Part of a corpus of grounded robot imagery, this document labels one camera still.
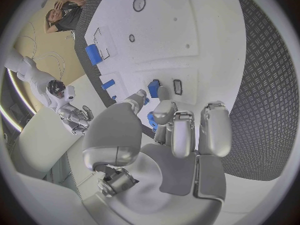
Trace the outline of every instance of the blue object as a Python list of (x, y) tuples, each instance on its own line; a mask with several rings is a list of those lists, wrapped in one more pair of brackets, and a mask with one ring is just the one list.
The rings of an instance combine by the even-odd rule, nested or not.
[(160, 82), (158, 80), (153, 80), (152, 82), (149, 83), (148, 89), (149, 93), (151, 95), (151, 98), (158, 98), (158, 90), (160, 87)]
[(144, 105), (147, 105), (150, 102), (150, 99), (148, 97), (146, 97)]
[(148, 118), (148, 121), (149, 121), (149, 124), (150, 126), (153, 128), (152, 131), (154, 133), (156, 133), (157, 129), (158, 129), (158, 124), (154, 121), (154, 117), (153, 117), (153, 112), (149, 112), (148, 115), (147, 115), (147, 118)]
[(107, 81), (106, 83), (102, 84), (101, 88), (103, 90), (106, 90), (106, 89), (108, 89), (109, 87), (111, 87), (114, 84), (115, 84), (115, 80), (111, 79), (111, 80)]
[(102, 62), (102, 58), (99, 54), (98, 48), (95, 44), (91, 44), (85, 48), (85, 51), (91, 61), (91, 64), (95, 66), (96, 64)]

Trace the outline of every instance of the man's hand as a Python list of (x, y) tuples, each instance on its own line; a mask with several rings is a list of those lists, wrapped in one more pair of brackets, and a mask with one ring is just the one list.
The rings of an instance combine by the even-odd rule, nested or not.
[(58, 0), (54, 4), (54, 9), (62, 9), (63, 5), (67, 2), (68, 0)]

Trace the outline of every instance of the black shirt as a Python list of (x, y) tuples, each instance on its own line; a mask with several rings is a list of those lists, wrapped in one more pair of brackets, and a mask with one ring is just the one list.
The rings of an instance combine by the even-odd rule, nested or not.
[(81, 7), (64, 4), (62, 10), (62, 18), (55, 24), (57, 32), (75, 30), (82, 12)]

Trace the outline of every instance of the beige wall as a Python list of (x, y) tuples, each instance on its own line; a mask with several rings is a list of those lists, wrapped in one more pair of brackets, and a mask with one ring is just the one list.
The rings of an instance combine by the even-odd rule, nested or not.
[[(85, 74), (74, 49), (73, 38), (66, 39), (67, 36), (71, 35), (70, 31), (61, 31), (54, 33), (44, 33), (44, 21), (45, 16), (49, 10), (54, 7), (54, 3), (57, 0), (48, 0), (45, 7), (36, 12), (29, 20), (35, 28), (37, 50), (35, 58), (47, 52), (56, 52), (63, 57), (65, 61), (65, 72), (62, 77), (62, 81), (65, 85), (69, 85), (76, 79), (80, 78)], [(27, 23), (19, 35), (29, 36), (34, 38), (34, 32), (29, 23)], [(23, 56), (32, 57), (34, 42), (27, 37), (18, 37), (14, 47)], [(62, 60), (57, 56), (60, 61), (61, 69), (63, 68)], [(41, 71), (51, 74), (53, 77), (60, 79), (60, 70), (57, 65), (57, 61), (53, 57), (46, 57), (36, 61), (37, 68)], [(38, 111), (43, 105), (32, 95), (29, 84), (17, 81), (20, 90), (23, 92), (24, 97), (27, 98), (28, 102)]]

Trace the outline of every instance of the gray textured panel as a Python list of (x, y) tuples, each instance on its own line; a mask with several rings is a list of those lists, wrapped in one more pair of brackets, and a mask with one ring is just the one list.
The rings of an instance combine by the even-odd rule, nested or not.
[(159, 190), (162, 193), (185, 196), (191, 192), (195, 170), (196, 154), (192, 152), (185, 159), (176, 158), (170, 146), (147, 144), (141, 153), (152, 158), (162, 174)]
[(298, 126), (298, 86), (279, 32), (253, 0), (239, 0), (246, 29), (242, 82), (230, 113), (232, 148), (224, 171), (270, 181), (280, 176)]
[[(113, 100), (106, 90), (101, 88), (102, 82), (99, 79), (101, 75), (97, 66), (93, 66), (88, 54), (86, 53), (87, 42), (85, 40), (85, 34), (87, 29), (90, 25), (90, 22), (93, 18), (95, 11), (97, 10), (100, 2), (102, 0), (87, 0), (86, 4), (82, 10), (79, 22), (77, 24), (75, 30), (75, 51), (77, 57), (88, 77), (91, 84), (95, 88), (96, 92), (98, 93), (99, 97), (101, 98), (104, 105), (108, 108), (110, 105), (114, 104), (116, 101)], [(142, 131), (147, 136), (154, 138), (154, 133), (152, 132), (151, 128), (143, 125)]]

